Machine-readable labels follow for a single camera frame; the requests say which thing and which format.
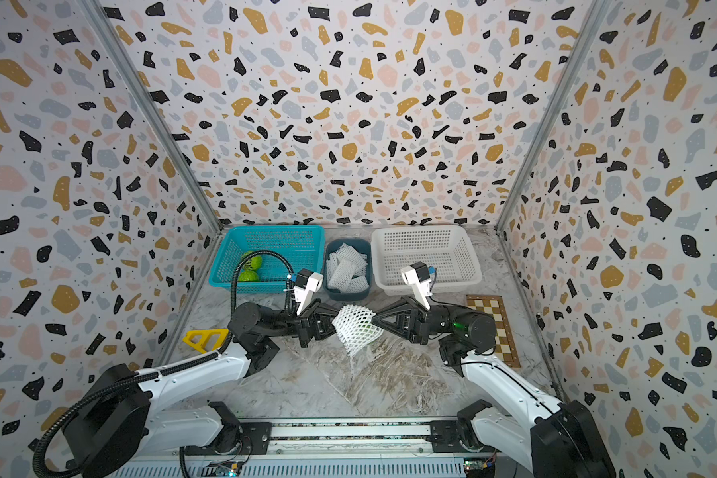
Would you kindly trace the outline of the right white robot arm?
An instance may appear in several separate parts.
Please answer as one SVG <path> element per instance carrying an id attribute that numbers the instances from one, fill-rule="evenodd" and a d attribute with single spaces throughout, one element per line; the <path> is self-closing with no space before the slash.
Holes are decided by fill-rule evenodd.
<path id="1" fill-rule="evenodd" d="M 613 477 L 615 468 L 589 408 L 561 402 L 496 355 L 497 326 L 486 313 L 454 304 L 425 306 L 403 297 L 372 323 L 412 344 L 438 338 L 444 366 L 488 394 L 460 410 L 462 443 L 492 447 L 536 477 Z"/>

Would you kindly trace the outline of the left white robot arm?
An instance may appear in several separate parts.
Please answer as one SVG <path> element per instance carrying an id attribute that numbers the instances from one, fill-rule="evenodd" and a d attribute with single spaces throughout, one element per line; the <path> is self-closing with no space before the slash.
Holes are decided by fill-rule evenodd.
<path id="1" fill-rule="evenodd" d="M 231 314 L 226 344 L 215 351 L 143 372 L 108 370 L 63 426 L 76 465 L 72 473 L 106 477 L 139 453 L 169 448 L 250 451 L 241 422 L 225 404 L 181 411 L 173 404 L 261 372 L 279 352 L 276 337 L 294 337 L 306 347 L 332 336 L 338 314 L 320 300 L 302 312 L 244 303 Z"/>

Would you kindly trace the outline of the white foam net sleeve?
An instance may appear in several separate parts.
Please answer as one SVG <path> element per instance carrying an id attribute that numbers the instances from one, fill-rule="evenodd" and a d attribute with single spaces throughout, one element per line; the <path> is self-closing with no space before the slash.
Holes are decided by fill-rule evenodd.
<path id="1" fill-rule="evenodd" d="M 372 317 L 375 314 L 371 309 L 359 305 L 345 305 L 340 308 L 337 318 L 333 321 L 333 326 L 339 340 L 351 358 L 371 344 L 360 338 L 358 326 L 372 324 Z"/>

